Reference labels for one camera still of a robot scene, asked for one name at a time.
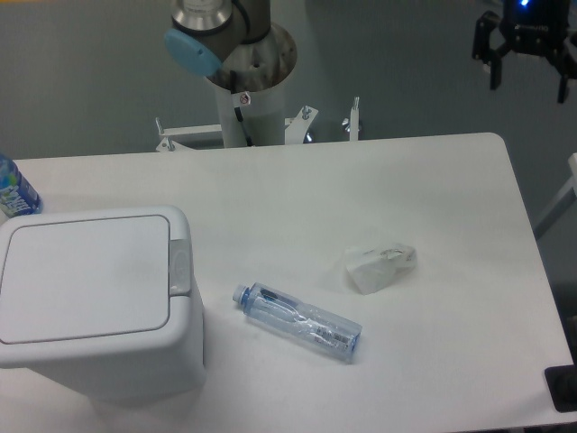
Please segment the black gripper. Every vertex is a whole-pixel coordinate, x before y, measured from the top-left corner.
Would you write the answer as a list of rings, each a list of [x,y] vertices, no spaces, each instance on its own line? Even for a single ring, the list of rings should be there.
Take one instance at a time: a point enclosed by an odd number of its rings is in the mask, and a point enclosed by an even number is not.
[[[556,102],[565,102],[569,81],[576,80],[576,60],[565,43],[570,6],[571,2],[564,0],[510,0],[503,2],[502,20],[487,11],[476,21],[472,58],[481,60],[489,68],[490,90],[496,90],[501,84],[502,59],[512,51],[512,45],[516,52],[534,54],[536,45],[541,43],[549,47],[545,58],[560,76]],[[506,40],[493,49],[490,36],[498,28]]]

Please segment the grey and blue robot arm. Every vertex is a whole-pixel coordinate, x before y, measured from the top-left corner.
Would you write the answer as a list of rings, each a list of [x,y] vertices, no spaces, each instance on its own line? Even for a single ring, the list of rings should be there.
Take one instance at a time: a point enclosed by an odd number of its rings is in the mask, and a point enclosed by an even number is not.
[[[490,69],[490,89],[501,82],[511,51],[546,59],[560,75],[557,101],[576,78],[576,43],[568,1],[506,1],[502,13],[477,19],[472,58]],[[298,52],[290,34],[270,19],[268,1],[175,1],[164,43],[172,59],[233,94],[277,86],[293,71]]]

